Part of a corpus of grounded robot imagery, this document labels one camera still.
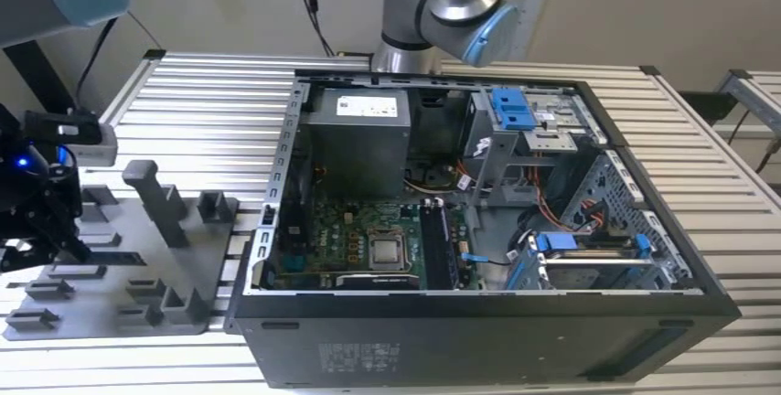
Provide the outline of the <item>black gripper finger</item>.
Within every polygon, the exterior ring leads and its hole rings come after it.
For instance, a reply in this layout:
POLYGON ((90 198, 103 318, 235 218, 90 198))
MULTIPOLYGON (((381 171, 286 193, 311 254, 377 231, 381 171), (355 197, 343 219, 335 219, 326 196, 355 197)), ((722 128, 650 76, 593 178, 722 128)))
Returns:
POLYGON ((1 272, 15 272, 42 265, 55 259, 55 251, 27 240, 11 239, 1 243, 1 272))
POLYGON ((92 256, 92 252, 79 239, 75 218, 68 213, 63 216, 51 213, 47 217, 47 224, 50 260, 54 261, 60 256, 60 253, 64 252, 72 260, 86 263, 92 256))

